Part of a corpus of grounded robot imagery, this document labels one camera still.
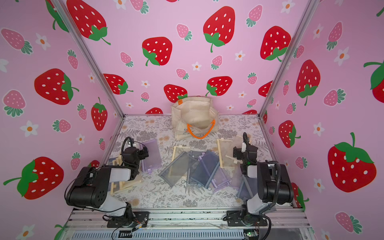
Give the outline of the dark blue mesh pouch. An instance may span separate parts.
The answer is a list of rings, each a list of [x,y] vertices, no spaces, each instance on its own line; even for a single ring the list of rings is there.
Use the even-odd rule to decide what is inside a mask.
[[[219,156],[214,152],[206,151],[196,168],[191,172],[190,181],[208,189],[219,166]]]

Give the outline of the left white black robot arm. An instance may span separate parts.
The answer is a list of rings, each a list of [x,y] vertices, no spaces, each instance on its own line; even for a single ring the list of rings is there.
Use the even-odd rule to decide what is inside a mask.
[[[123,226],[135,222],[137,219],[131,205],[115,199],[110,191],[112,183],[130,182],[139,175],[140,162],[149,157],[149,150],[144,144],[138,149],[137,143],[131,137],[124,139],[120,165],[82,168],[65,190],[67,205],[104,213],[108,222]]]

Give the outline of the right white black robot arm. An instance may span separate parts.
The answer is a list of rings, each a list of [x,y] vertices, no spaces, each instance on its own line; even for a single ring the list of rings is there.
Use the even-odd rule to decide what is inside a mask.
[[[243,181],[251,196],[242,205],[238,219],[249,225],[266,218],[265,213],[275,205],[293,201],[294,190],[287,168],[278,161],[259,162],[258,148],[251,145],[247,133],[243,133],[242,146],[234,147],[233,154],[241,161]]]

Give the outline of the grey mesh pencil pouch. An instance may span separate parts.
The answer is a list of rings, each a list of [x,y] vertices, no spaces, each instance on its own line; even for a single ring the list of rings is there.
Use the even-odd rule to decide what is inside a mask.
[[[197,162],[190,153],[182,151],[159,176],[172,188]]]

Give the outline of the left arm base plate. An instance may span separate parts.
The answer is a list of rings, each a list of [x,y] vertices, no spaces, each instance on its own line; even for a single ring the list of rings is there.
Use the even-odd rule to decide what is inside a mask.
[[[107,228],[145,228],[148,224],[150,212],[126,212],[123,216],[107,216]]]

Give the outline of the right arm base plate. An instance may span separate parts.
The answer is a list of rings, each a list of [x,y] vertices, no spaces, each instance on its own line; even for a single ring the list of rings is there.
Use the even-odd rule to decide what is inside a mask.
[[[263,217],[257,217],[240,210],[227,211],[223,217],[223,221],[227,222],[230,227],[267,227],[268,221]]]

